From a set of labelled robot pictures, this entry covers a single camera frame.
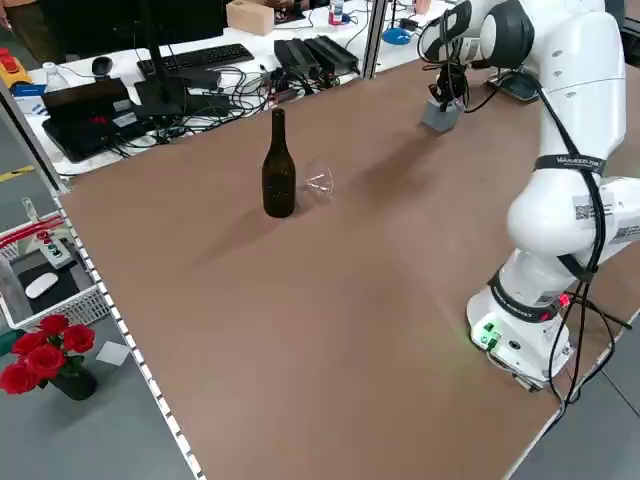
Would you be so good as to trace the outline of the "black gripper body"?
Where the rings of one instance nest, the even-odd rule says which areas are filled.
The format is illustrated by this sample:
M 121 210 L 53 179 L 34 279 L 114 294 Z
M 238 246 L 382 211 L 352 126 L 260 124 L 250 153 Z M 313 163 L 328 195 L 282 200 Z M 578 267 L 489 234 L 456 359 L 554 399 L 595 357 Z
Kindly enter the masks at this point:
M 443 63 L 437 77 L 437 85 L 439 88 L 464 88 L 466 66 L 453 61 Z

